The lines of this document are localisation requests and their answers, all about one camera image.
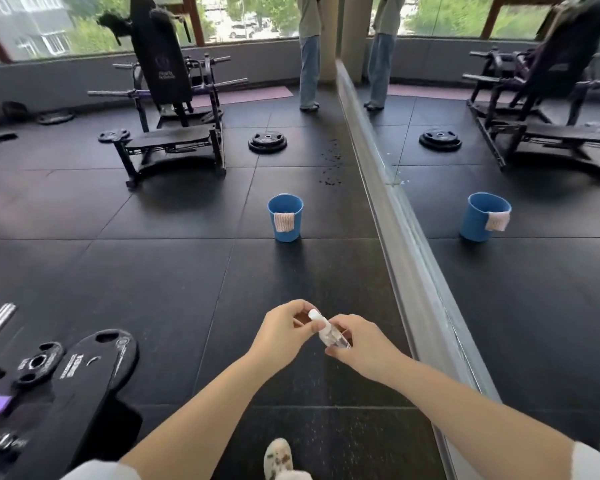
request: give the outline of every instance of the blue jeans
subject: blue jeans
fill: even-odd
[[[300,39],[300,107],[307,109],[315,104],[315,91],[320,75],[320,35]]]
[[[370,103],[376,107],[384,107],[386,101],[395,39],[394,35],[376,34],[371,46],[368,67],[369,82],[371,82]]]

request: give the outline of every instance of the white bottle cap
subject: white bottle cap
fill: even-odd
[[[318,321],[318,322],[324,323],[324,328],[322,329],[322,331],[329,332],[329,330],[331,330],[331,324],[325,317],[320,315],[320,312],[318,310],[316,310],[316,309],[311,310],[309,312],[309,318],[311,318],[311,320],[313,320],[313,321]]]

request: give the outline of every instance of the blue trash can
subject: blue trash can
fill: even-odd
[[[487,192],[471,194],[468,201],[460,235],[469,241],[482,242],[491,237],[493,231],[486,229],[489,212],[511,212],[509,202]]]
[[[273,236],[280,242],[295,241],[300,236],[302,209],[304,203],[300,197],[291,194],[279,194],[267,204]]]

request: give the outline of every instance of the blue bucket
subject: blue bucket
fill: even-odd
[[[273,197],[267,204],[271,225],[273,226],[273,236],[280,242],[295,241],[300,236],[300,224],[302,222],[302,209],[304,203],[300,197],[291,194],[279,194]],[[276,230],[276,214],[293,214],[293,229],[288,232],[278,232]]]
[[[469,241],[482,242],[491,237],[487,230],[488,212],[511,212],[511,204],[502,197],[487,192],[469,195],[469,206],[460,227],[460,235]]]

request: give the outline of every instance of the building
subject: building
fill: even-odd
[[[15,60],[70,54],[71,30],[62,0],[0,0],[0,41]]]

